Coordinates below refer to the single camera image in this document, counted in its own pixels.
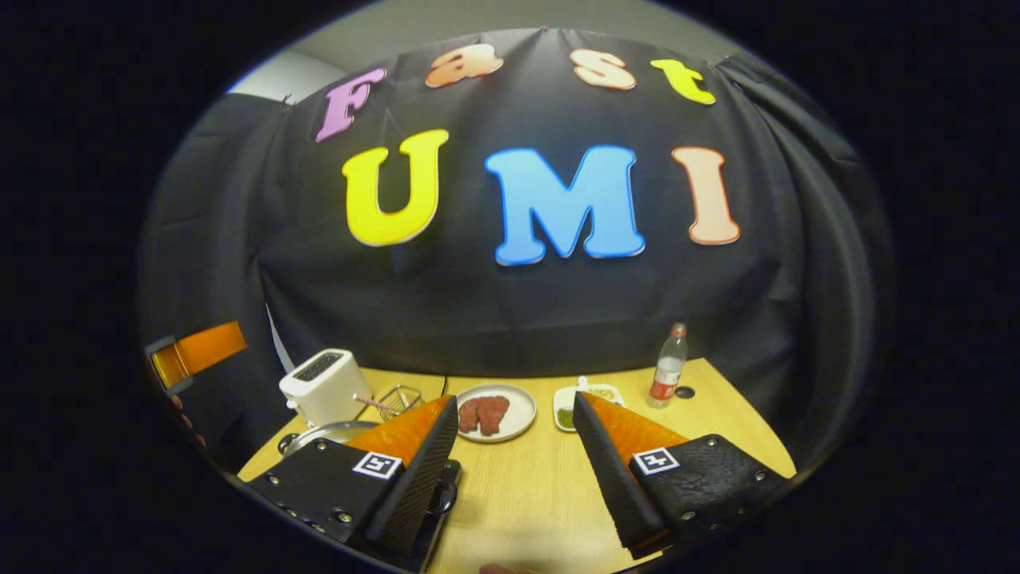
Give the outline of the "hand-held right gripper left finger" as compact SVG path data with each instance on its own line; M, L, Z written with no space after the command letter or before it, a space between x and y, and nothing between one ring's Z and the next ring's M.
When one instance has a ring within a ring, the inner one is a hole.
M457 400L443 395L345 442L311 439L248 484L339 544L407 556L458 428Z

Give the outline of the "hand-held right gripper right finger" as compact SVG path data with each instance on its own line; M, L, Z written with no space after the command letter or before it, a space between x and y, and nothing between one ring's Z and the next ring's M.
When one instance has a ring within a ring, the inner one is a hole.
M688 438L590 392L573 425L634 558L692 551L777 501L788 479L719 434Z

